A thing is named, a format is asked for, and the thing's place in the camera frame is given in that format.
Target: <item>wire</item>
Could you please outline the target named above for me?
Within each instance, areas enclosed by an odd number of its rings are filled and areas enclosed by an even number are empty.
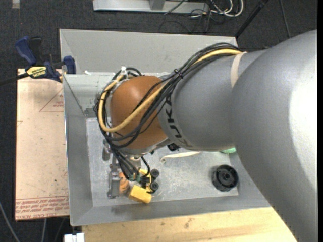
[[[232,3],[232,0],[229,0],[230,1],[230,9],[225,9],[225,10],[221,10],[214,2],[214,0],[210,0],[211,3],[213,4],[213,6],[217,9],[216,10],[212,10],[213,13],[222,13],[222,14],[226,14],[226,13],[229,13],[232,8],[233,8],[233,3]]]
[[[149,126],[153,123],[155,118],[158,116],[158,114],[161,112],[162,108],[164,107],[166,103],[166,97],[170,96],[170,94],[173,92],[178,82],[180,82],[182,78],[185,77],[191,71],[197,71],[198,69],[204,67],[206,64],[210,63],[213,60],[216,60],[219,57],[234,55],[240,52],[241,51],[237,47],[227,43],[214,44],[209,47],[206,47],[205,49],[198,51],[193,56],[191,56],[180,68],[178,68],[178,70],[175,70],[175,73],[169,75],[164,80],[161,80],[160,82],[154,84],[150,88],[150,90],[148,90],[148,92],[145,94],[143,99],[138,103],[138,105],[135,107],[135,109],[130,114],[130,116],[118,126],[111,128],[106,126],[106,123],[107,123],[107,115],[105,111],[106,97],[110,94],[114,86],[119,81],[122,81],[125,78],[124,74],[121,71],[116,73],[116,75],[112,78],[112,81],[109,82],[106,85],[106,87],[103,89],[101,96],[98,98],[98,102],[94,107],[94,111],[99,120],[100,130],[104,135],[105,139],[107,140],[108,144],[112,148],[113,153],[116,156],[116,160],[118,161],[120,168],[127,179],[129,179],[129,176],[127,175],[126,172],[128,172],[131,175],[136,173],[136,175],[139,176],[140,174],[138,169],[129,161],[127,157],[122,155],[122,153],[119,150],[130,145],[139,136],[139,134],[145,132],[149,128]],[[136,115],[138,115],[144,109],[145,109],[145,112],[137,127],[135,127],[132,131],[130,131],[125,135],[118,134],[119,137],[112,136],[112,133],[117,133],[116,131],[126,126]],[[155,113],[155,116],[153,117],[153,119],[149,121],[149,124],[145,127],[144,130],[141,130],[154,113]],[[122,143],[122,144],[115,143],[115,142],[123,141],[125,139],[128,139],[126,143]]]
[[[149,166],[148,162],[145,160],[145,158],[143,156],[141,156],[141,159],[142,159],[143,163],[145,163],[145,165],[147,167],[147,173],[144,176],[148,176],[150,174],[150,166]]]
[[[54,238],[54,242],[56,242],[57,241],[57,239],[59,238],[59,235],[60,235],[60,232],[61,232],[61,229],[62,229],[62,227],[63,227],[63,224],[64,224],[64,222],[65,222],[65,218],[63,218],[63,220],[62,220],[62,222],[61,222],[61,224],[60,224],[60,226],[59,226],[59,228],[58,228],[58,230],[57,230],[57,233],[56,233],[56,235],[55,235],[55,238]]]
[[[283,6],[283,1],[282,1],[282,0],[279,0],[279,2],[280,2],[281,7],[282,7],[283,17],[284,17],[284,21],[285,21],[285,26],[286,26],[286,29],[287,29],[288,37],[289,37],[289,38],[291,38],[291,33],[289,32],[289,27],[288,27],[288,23],[287,23],[286,15],[285,15],[285,10],[284,10],[284,6]]]
[[[41,242],[45,240],[45,232],[46,232],[47,218],[44,220],[44,227],[42,228]]]
[[[178,21],[165,21],[165,22],[162,22],[162,24],[160,24],[160,26],[159,26],[159,28],[158,28],[158,32],[160,32],[160,30],[162,29],[162,26],[165,24],[165,23],[168,23],[168,22],[170,22],[170,23],[176,23],[176,24],[178,24],[178,25],[180,25],[180,26],[182,26],[184,29],[186,29],[187,30],[187,32],[189,33],[189,34],[191,34],[192,33],[192,31],[185,25],[185,24],[183,24],[183,23],[181,23],[181,22],[178,22]]]
[[[240,53],[239,51],[233,50],[231,51],[230,49],[223,49],[222,50],[217,50],[217,51],[213,51],[211,52],[209,55],[204,55],[202,58],[200,58],[197,62],[199,62],[200,60],[204,60],[205,58],[208,58],[209,56],[213,56],[213,55],[218,55],[221,53],[229,53],[229,54],[238,54]],[[122,79],[123,75],[117,77],[117,81]],[[112,83],[110,85],[108,85],[104,92],[101,95],[100,98],[100,102],[99,102],[99,108],[98,108],[98,120],[99,120],[99,124],[101,126],[101,128],[105,131],[105,132],[109,132],[109,133],[114,133],[122,128],[124,128],[126,125],[128,125],[141,111],[143,111],[151,102],[153,102],[153,100],[159,95],[159,93],[161,92],[161,90],[164,88],[165,84],[162,85],[160,88],[158,88],[149,98],[147,98],[134,112],[132,112],[132,114],[127,117],[122,123],[120,123],[119,125],[117,125],[116,127],[113,128],[108,128],[104,122],[103,122],[103,118],[102,118],[102,110],[103,110],[103,102],[105,100],[105,96],[106,93],[113,88],[115,85],[115,83]]]
[[[16,242],[20,242],[20,240],[18,239],[18,237],[17,237],[16,233],[14,232],[14,229],[12,228],[12,226],[11,226],[11,224],[10,224],[10,222],[9,222],[9,220],[8,220],[8,218],[7,218],[7,216],[6,216],[6,213],[5,213],[5,210],[4,210],[4,209],[3,209],[3,207],[2,207],[2,203],[1,203],[1,201],[0,201],[0,210],[1,210],[1,212],[2,212],[2,215],[4,216],[4,219],[5,219],[5,221],[6,221],[6,224],[7,224],[8,228],[9,228],[9,230],[11,231],[12,236],[14,236],[14,238],[15,238]]]
[[[175,7],[171,8],[168,12],[164,13],[164,15],[169,14],[176,10],[185,0],[181,0]]]
[[[216,10],[211,10],[212,13],[216,13],[216,14],[221,14],[221,15],[225,15],[228,17],[237,17],[239,15],[241,15],[241,13],[243,12],[243,8],[244,8],[244,3],[243,0],[239,0],[240,2],[240,10],[239,12],[235,13],[235,14],[230,14],[230,12],[233,9],[233,1],[229,0],[230,2],[230,8],[229,9],[225,9],[225,10],[221,10],[214,2],[214,0],[210,0],[212,5],[216,8]]]

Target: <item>metal rod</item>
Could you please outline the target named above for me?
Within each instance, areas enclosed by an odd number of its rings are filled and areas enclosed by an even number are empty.
[[[18,76],[14,76],[14,77],[12,77],[12,78],[9,78],[9,79],[6,79],[6,80],[4,80],[4,81],[1,81],[1,82],[0,82],[0,86],[1,86],[1,85],[4,85],[4,84],[7,84],[7,83],[11,83],[11,82],[17,81],[17,80],[19,80],[19,79],[26,78],[26,77],[28,77],[28,76],[29,76],[29,75],[28,75],[27,73],[24,73],[24,74],[22,74],[22,75],[18,75]]]
[[[244,24],[242,24],[240,29],[237,31],[237,33],[235,35],[236,39],[239,38],[239,36],[242,34],[242,32],[244,32],[244,30],[248,27],[248,25],[252,22],[252,20],[257,16],[257,14],[260,12],[260,10],[262,8],[264,8],[265,4],[268,1],[269,0],[260,0],[259,1],[258,5],[253,9],[252,13],[249,15],[247,20],[244,22]]]

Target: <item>black cable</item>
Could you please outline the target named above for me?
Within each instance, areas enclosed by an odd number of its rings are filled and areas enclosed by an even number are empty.
[[[178,21],[165,21],[165,22],[162,22],[162,24],[160,24],[160,26],[159,26],[159,28],[158,28],[158,32],[160,33],[160,30],[162,29],[162,26],[165,24],[165,23],[168,23],[168,22],[171,22],[171,23],[176,23],[176,24],[178,24],[178,25],[180,25],[180,26],[182,26],[184,29],[186,29],[187,30],[187,33],[188,34],[191,34],[192,33],[192,31],[185,25],[185,24],[183,24],[183,23],[181,23],[181,22],[178,22]]]
[[[242,24],[240,29],[237,31],[237,33],[235,35],[236,39],[239,38],[239,36],[242,34],[242,32],[244,32],[244,30],[248,27],[248,25],[252,22],[252,20],[256,17],[256,15],[260,12],[260,10],[265,6],[265,4],[268,1],[269,0],[260,0],[259,1],[258,5],[256,5],[256,7],[251,12],[251,14],[248,16],[247,20]]]
[[[284,17],[284,21],[285,21],[285,26],[286,26],[286,29],[287,29],[288,37],[289,37],[289,38],[291,38],[291,33],[289,32],[289,27],[288,27],[288,23],[287,23],[286,15],[285,15],[285,10],[284,10],[284,6],[283,6],[283,1],[282,1],[282,0],[279,0],[279,2],[280,2],[281,7],[282,7],[282,13],[283,13],[283,17]]]
[[[15,82],[15,81],[17,81],[17,80],[20,80],[20,79],[26,78],[26,77],[28,77],[28,76],[29,76],[29,74],[27,74],[27,73],[24,73],[24,74],[21,74],[21,75],[18,75],[18,76],[14,76],[14,77],[12,77],[12,78],[9,78],[9,79],[6,79],[6,80],[4,80],[4,81],[1,81],[1,82],[0,82],[0,86],[2,86],[2,85],[4,85],[4,84],[7,84],[7,83]]]
[[[62,222],[61,222],[61,224],[60,224],[60,226],[59,226],[59,228],[58,228],[58,230],[57,230],[57,233],[56,233],[56,236],[55,236],[55,238],[54,238],[54,242],[56,242],[57,241],[57,239],[59,238],[59,235],[60,235],[60,232],[61,232],[61,229],[62,229],[62,227],[63,227],[63,224],[64,224],[64,222],[65,222],[65,218],[63,218],[63,220],[62,220]]]
[[[224,49],[224,48],[238,50],[237,47],[235,47],[231,44],[227,44],[227,43],[220,43],[220,44],[211,45],[211,46],[197,52],[196,54],[194,54],[191,58],[189,58],[189,60],[179,70],[183,71],[183,73],[186,74],[186,72],[188,72],[189,70],[194,70],[202,64],[209,63],[210,61],[214,60],[215,58],[219,58],[219,56],[213,56],[209,60],[203,60],[201,62],[196,63],[196,65],[194,65],[194,67],[191,67],[195,61],[197,61],[204,54],[209,53],[209,51],[217,50],[217,49]],[[122,137],[118,137],[118,138],[112,138],[112,137],[108,137],[107,135],[105,135],[107,141],[111,144],[112,147],[114,147],[115,149],[124,148],[124,147],[130,145],[138,137],[138,135],[140,134],[140,130],[141,130],[142,126],[145,124],[145,122],[151,117],[153,112],[158,108],[158,106],[165,99],[165,97],[174,89],[176,84],[181,80],[180,76],[175,76],[175,75],[171,75],[170,78],[173,78],[173,80],[170,80],[168,83],[166,83],[166,85],[163,87],[160,94],[157,96],[157,98],[154,100],[154,102],[150,105],[149,109],[145,112],[144,116],[142,117],[142,120],[140,121],[140,124],[133,131],[131,131],[130,133],[128,133],[126,135],[123,135]],[[128,137],[132,137],[132,138],[125,144],[115,145],[112,143],[112,141],[121,141],[121,140],[124,140]]]
[[[175,7],[171,8],[168,12],[164,13],[164,15],[169,14],[176,10],[185,0],[181,0]]]
[[[145,163],[146,167],[147,167],[147,173],[144,175],[144,177],[148,176],[150,174],[150,166],[148,164],[148,162],[145,160],[145,158],[143,156],[141,156],[141,159],[143,161],[143,163]]]

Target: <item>gray robot arm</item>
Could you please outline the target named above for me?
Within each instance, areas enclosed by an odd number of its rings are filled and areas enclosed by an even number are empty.
[[[120,161],[121,154],[139,158],[167,143],[198,151],[236,147],[295,237],[318,241],[317,31],[264,51],[227,47],[222,55],[234,55],[214,59],[212,47],[180,68],[189,71],[165,77],[167,89],[157,77],[119,76],[114,82],[122,83],[111,82],[98,102],[101,122],[103,108],[112,118],[112,129],[100,124],[105,138]],[[112,98],[105,107],[106,94]]]
[[[299,241],[318,241],[316,70],[312,31],[191,73],[158,116],[166,135],[183,148],[235,146]]]

